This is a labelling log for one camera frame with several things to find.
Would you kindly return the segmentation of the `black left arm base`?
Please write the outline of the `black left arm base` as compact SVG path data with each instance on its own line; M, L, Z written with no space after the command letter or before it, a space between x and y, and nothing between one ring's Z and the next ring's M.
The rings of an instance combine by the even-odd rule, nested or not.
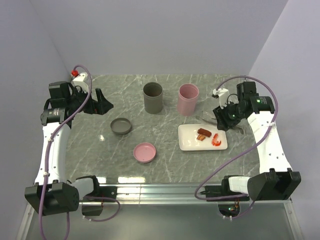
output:
M103 185L98 193L86 195L81 203L81 213L84 219L92 222L105 222L113 219L121 209L121 204L117 200L118 188L115 185ZM109 217L102 217L103 212L114 213Z

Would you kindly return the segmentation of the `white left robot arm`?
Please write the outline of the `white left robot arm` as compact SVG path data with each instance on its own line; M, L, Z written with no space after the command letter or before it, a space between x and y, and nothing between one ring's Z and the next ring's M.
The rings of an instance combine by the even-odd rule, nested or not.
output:
M67 183L67 143L76 114L104 115L114 107L99 88L95 90L97 100L92 98L91 81L77 85L58 81L49 84L48 90L50 97L40 115L43 131L40 167L33 186L24 191L25 199L41 217L74 212L84 197L89 201L100 198L101 188L94 175Z

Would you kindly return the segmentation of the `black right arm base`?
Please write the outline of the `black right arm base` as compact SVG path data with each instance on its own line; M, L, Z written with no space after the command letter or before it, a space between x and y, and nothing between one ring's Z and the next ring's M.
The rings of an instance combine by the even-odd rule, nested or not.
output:
M199 192L201 197L206 198L217 198L217 197L226 197L226 196L237 196L242 195L240 192L232 192L228 190L224 190L221 185L205 185L204 190ZM237 198L239 201L249 201L250 198L248 196L242 196ZM218 199L217 202L221 201L235 201L235 197L226 198L226 199Z

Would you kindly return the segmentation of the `metal food tongs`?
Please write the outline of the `metal food tongs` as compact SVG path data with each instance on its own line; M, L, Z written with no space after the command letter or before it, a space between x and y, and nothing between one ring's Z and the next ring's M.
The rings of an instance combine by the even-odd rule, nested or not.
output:
M203 111L201 114L199 115L195 115L194 116L196 120L198 121L202 121L204 123L210 124L210 125L214 125L214 126L218 126L218 122L217 119L215 118L213 113L209 113L206 111ZM238 133L241 133L242 135L244 135L246 133L246 130L243 126L234 126L231 128L231 130L234 130Z

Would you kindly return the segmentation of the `brown meat slice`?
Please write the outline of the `brown meat slice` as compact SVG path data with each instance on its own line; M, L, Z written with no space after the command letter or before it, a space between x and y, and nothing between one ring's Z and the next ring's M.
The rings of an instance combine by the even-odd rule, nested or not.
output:
M197 130L197 133L198 133L199 135L203 135L203 136L208 137L208 138L212 135L212 133L211 133L209 130L204 129L204 128L199 128L199 129Z

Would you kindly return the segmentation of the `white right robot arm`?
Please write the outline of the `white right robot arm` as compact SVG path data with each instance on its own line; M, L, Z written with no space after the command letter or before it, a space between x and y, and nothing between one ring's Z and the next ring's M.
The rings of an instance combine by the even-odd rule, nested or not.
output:
M275 117L278 108L270 96L260 96L253 81L236 86L237 103L229 101L226 88L213 90L219 106L213 110L218 130L228 131L246 119L253 132L259 158L259 174L253 177L225 176L220 193L226 200L239 194L253 201L287 200L301 182L282 148Z

